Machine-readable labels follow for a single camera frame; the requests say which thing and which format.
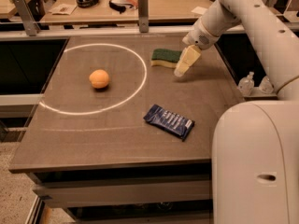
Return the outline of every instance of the blue package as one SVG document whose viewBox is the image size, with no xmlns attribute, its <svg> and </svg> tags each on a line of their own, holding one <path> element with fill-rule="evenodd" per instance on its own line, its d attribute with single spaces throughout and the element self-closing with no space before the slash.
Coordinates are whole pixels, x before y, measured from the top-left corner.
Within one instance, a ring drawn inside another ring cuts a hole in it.
<svg viewBox="0 0 299 224">
<path fill-rule="evenodd" d="M 143 118 L 147 123 L 169 132 L 185 141 L 195 122 L 181 115 L 153 105 L 148 114 Z"/>
</svg>

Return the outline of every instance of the green sponge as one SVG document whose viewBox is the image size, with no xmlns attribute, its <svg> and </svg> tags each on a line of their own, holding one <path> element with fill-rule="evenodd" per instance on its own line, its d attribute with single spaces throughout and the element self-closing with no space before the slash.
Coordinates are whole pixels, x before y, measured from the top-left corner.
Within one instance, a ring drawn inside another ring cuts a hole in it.
<svg viewBox="0 0 299 224">
<path fill-rule="evenodd" d="M 171 49 L 155 49 L 151 56 L 151 65 L 176 68 L 182 51 Z"/>
</svg>

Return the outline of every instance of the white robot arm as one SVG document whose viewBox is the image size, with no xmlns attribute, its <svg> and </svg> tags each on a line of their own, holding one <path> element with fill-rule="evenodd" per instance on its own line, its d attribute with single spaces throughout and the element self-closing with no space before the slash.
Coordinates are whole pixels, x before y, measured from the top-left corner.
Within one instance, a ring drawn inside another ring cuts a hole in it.
<svg viewBox="0 0 299 224">
<path fill-rule="evenodd" d="M 183 39 L 208 49 L 241 22 L 278 95 L 236 105 L 217 124 L 215 224 L 299 223 L 299 39 L 264 2 L 216 1 Z"/>
<path fill-rule="evenodd" d="M 299 40 L 264 4 L 266 0 L 216 0 L 184 37 L 208 49 L 229 28 L 242 23 L 279 99 L 299 99 Z"/>
</svg>

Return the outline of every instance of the orange ball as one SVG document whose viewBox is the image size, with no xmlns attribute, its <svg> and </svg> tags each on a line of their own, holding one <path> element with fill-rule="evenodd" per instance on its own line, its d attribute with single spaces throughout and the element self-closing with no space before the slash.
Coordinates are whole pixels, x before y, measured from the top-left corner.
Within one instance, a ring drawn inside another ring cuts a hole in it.
<svg viewBox="0 0 299 224">
<path fill-rule="evenodd" d="M 109 74 L 105 70 L 95 70 L 90 75 L 92 86 L 101 89 L 109 84 Z"/>
</svg>

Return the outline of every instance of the drawn circle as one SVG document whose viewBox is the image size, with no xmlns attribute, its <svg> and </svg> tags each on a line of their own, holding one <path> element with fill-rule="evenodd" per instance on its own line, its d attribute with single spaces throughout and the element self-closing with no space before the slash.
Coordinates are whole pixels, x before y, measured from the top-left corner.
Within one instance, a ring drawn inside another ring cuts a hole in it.
<svg viewBox="0 0 299 224">
<path fill-rule="evenodd" d="M 68 112 L 68 111 L 63 111 L 61 109 L 54 108 L 54 107 L 51 107 L 50 105 L 47 105 L 44 101 L 39 102 L 39 104 L 41 106 L 43 106 L 44 108 L 47 108 L 47 109 L 49 109 L 49 110 L 51 110 L 53 112 L 56 112 L 56 113 L 59 113 L 59 114 L 63 114 L 63 115 L 69 115 L 69 116 L 93 115 L 93 114 L 99 114 L 99 113 L 108 111 L 110 109 L 116 108 L 116 107 L 118 107 L 120 105 L 123 105 L 126 102 L 128 102 L 129 100 L 131 100 L 132 98 L 134 98 L 141 91 L 141 89 L 143 88 L 143 86 L 144 86 L 144 84 L 146 82 L 147 75 L 148 75 L 148 70 L 147 70 L 146 63 L 144 62 L 144 60 L 142 59 L 142 57 L 138 53 L 136 53 L 135 51 L 133 51 L 132 49 L 128 49 L 128 48 L 126 48 L 124 46 L 116 45 L 116 44 L 92 43 L 92 44 L 81 45 L 81 46 L 76 46 L 76 47 L 73 47 L 73 48 L 70 48 L 70 49 L 66 49 L 64 51 L 64 53 L 67 53 L 68 51 L 71 51 L 71 50 L 74 50 L 74 49 L 82 49 L 82 48 L 93 47 L 93 46 L 107 46 L 107 47 L 112 47 L 112 48 L 125 49 L 125 50 L 133 53 L 139 59 L 139 61 L 142 64 L 142 67 L 144 69 L 144 76 L 142 77 L 142 81 L 141 81 L 140 85 L 137 87 L 137 89 L 129 97 L 125 98 L 124 100 L 122 100 L 122 101 L 120 101 L 120 102 L 118 102 L 118 103 L 116 103 L 114 105 L 111 105 L 111 106 L 108 106 L 108 107 L 105 107 L 105 108 L 101 108 L 101 109 L 98 109 L 98 110 L 94 110 L 94 111 L 89 111 L 89 112 Z"/>
</svg>

